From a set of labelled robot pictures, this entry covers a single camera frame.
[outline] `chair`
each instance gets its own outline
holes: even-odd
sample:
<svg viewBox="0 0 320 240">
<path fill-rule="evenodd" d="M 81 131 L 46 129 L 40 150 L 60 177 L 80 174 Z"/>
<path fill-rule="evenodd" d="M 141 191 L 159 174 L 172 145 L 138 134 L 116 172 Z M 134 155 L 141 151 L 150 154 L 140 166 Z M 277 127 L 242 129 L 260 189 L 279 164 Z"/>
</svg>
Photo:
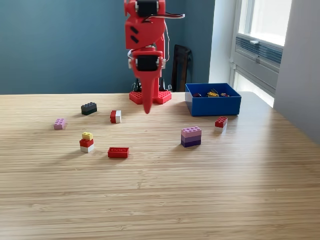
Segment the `chair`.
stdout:
<svg viewBox="0 0 320 240">
<path fill-rule="evenodd" d="M 172 92 L 184 92 L 187 83 L 187 71 L 192 71 L 192 51 L 181 45 L 174 46 L 171 86 Z M 178 65 L 182 65 L 181 79 L 178 81 Z"/>
</svg>

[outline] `stacked lego bricks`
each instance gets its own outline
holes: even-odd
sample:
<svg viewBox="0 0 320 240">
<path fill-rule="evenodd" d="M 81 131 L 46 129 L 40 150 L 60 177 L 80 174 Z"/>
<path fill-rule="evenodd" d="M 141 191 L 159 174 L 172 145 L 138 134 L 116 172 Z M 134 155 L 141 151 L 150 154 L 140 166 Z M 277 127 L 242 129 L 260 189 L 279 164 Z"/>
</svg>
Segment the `stacked lego bricks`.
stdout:
<svg viewBox="0 0 320 240">
<path fill-rule="evenodd" d="M 94 136 L 90 132 L 83 132 L 80 140 L 80 150 L 84 153 L 89 153 L 95 148 Z"/>
<path fill-rule="evenodd" d="M 121 123 L 121 110 L 113 110 L 110 114 L 110 122 L 112 124 L 120 124 Z"/>
<path fill-rule="evenodd" d="M 181 145 L 185 148 L 201 144 L 202 131 L 199 127 L 187 127 L 181 130 Z"/>
<path fill-rule="evenodd" d="M 94 102 L 89 102 L 85 105 L 81 106 L 81 114 L 82 115 L 90 115 L 97 111 L 97 104 Z"/>
<path fill-rule="evenodd" d="M 227 129 L 227 125 L 228 125 L 228 118 L 225 116 L 221 116 L 215 121 L 214 129 L 217 132 L 222 133 Z"/>
</svg>

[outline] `white lego brick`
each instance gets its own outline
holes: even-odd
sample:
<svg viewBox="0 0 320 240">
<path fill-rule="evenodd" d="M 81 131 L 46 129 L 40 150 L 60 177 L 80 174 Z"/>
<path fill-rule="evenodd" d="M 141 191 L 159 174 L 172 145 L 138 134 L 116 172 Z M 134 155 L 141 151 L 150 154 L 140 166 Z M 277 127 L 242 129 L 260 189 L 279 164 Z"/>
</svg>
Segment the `white lego brick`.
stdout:
<svg viewBox="0 0 320 240">
<path fill-rule="evenodd" d="M 115 117 L 117 117 L 117 116 L 121 117 L 121 110 L 115 111 Z"/>
<path fill-rule="evenodd" d="M 228 125 L 228 123 L 226 123 L 226 124 L 224 125 L 224 127 L 214 126 L 214 130 L 217 131 L 217 132 L 223 133 L 223 132 L 227 129 L 227 125 Z"/>
<path fill-rule="evenodd" d="M 121 123 L 121 116 L 115 116 L 115 123 L 120 124 Z"/>
<path fill-rule="evenodd" d="M 115 123 L 120 124 L 121 123 L 121 110 L 117 110 L 115 112 Z"/>
<path fill-rule="evenodd" d="M 84 153 L 87 153 L 87 154 L 90 153 L 94 148 L 95 148 L 94 144 L 92 144 L 90 147 L 80 146 L 81 152 L 84 152 Z"/>
</svg>

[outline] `lavender lego brick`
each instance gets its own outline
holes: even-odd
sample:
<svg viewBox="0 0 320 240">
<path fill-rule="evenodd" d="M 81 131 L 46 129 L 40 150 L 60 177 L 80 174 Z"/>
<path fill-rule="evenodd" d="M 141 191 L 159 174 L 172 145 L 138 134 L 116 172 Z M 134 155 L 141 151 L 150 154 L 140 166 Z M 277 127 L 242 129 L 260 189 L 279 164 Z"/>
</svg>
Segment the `lavender lego brick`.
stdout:
<svg viewBox="0 0 320 240">
<path fill-rule="evenodd" d="M 185 138 L 199 136 L 201 133 L 202 131 L 198 126 L 186 127 L 181 130 L 181 135 Z"/>
<path fill-rule="evenodd" d="M 190 141 L 190 142 L 181 141 L 181 145 L 184 146 L 185 148 L 197 146 L 197 145 L 200 145 L 200 144 L 201 144 L 201 140 Z"/>
<path fill-rule="evenodd" d="M 181 135 L 181 141 L 183 141 L 184 143 L 190 143 L 190 142 L 199 141 L 199 140 L 201 140 L 201 135 L 190 136 L 190 137 L 184 137 L 183 135 Z"/>
<path fill-rule="evenodd" d="M 53 124 L 53 128 L 55 130 L 61 130 L 65 128 L 66 119 L 64 118 L 58 118 L 55 123 Z"/>
</svg>

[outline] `red robot base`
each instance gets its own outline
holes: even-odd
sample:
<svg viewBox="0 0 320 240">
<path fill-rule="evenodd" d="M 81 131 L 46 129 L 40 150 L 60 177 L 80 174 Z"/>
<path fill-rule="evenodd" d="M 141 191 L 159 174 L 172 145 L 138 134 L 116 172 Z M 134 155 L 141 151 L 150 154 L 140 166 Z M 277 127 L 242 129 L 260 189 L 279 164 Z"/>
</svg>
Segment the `red robot base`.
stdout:
<svg viewBox="0 0 320 240">
<path fill-rule="evenodd" d="M 129 98 L 131 101 L 133 101 L 136 104 L 143 104 L 143 97 L 141 91 L 131 91 L 129 93 Z M 158 95 L 152 98 L 152 102 L 155 104 L 164 104 L 168 102 L 172 98 L 172 94 L 170 91 L 159 91 Z"/>
</svg>

